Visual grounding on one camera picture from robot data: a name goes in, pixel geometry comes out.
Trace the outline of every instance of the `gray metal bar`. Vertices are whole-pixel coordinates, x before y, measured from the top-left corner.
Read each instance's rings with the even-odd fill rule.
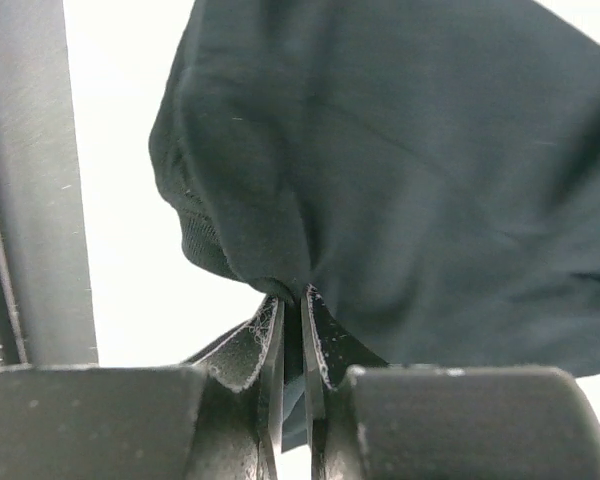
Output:
[[[62,0],[0,0],[0,230],[28,358],[96,362]]]

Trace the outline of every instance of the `t-shirt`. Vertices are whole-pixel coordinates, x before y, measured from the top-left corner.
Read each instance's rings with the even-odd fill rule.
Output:
[[[530,0],[197,0],[150,152],[192,263],[390,363],[600,373],[600,46]]]

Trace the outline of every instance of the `black cloth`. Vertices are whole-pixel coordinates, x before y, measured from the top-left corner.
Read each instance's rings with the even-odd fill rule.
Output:
[[[196,0],[150,152],[191,262],[391,363],[600,373],[600,46],[534,2]]]

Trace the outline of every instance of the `white surface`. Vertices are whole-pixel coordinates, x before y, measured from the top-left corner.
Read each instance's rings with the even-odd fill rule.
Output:
[[[187,263],[147,139],[192,0],[65,0],[89,265],[103,366],[178,362],[261,295]],[[600,0],[545,0],[600,42]],[[581,382],[600,417],[600,377]],[[306,449],[286,479],[308,479]]]

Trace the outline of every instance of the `fabric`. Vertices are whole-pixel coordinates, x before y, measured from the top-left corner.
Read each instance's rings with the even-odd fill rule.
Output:
[[[150,151],[191,262],[390,363],[600,373],[600,46],[534,2],[197,0]]]

